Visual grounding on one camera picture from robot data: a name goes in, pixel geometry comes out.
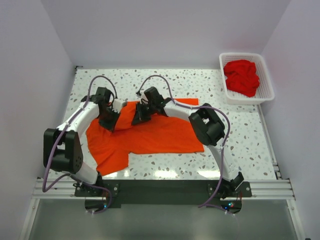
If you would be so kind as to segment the orange t shirt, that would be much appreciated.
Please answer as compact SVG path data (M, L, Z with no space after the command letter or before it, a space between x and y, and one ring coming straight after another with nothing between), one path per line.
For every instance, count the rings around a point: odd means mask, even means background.
M151 120L132 124L136 102L130 101L121 110L113 132L94 119L86 130L88 150L97 171L105 176L129 165L129 154L187 154L203 152L191 124L177 117L153 114Z

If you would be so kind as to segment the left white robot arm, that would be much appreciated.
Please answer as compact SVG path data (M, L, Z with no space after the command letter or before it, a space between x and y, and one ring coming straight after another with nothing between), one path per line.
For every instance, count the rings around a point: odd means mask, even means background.
M51 170L61 172L81 182L92 196L106 192L101 174L84 161L80 137L95 119L103 128L112 132L127 105L106 87L99 87L94 95L85 96L76 111L61 125L48 128L43 134L43 165L45 174L42 191L45 193L54 184L47 185Z

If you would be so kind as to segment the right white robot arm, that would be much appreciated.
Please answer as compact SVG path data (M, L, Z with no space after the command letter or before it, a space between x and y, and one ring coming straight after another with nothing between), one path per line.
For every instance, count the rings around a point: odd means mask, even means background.
M226 147L231 128L227 117L225 118L227 126L225 126L217 114L218 110L210 104L190 105L170 97L164 98L153 86L143 93L137 91L136 95L140 102L136 105L133 124L146 122L153 114L178 118L191 124L196 138L211 151L220 171L212 197L217 194L223 199L233 197L241 190L244 177L235 166L232 155Z

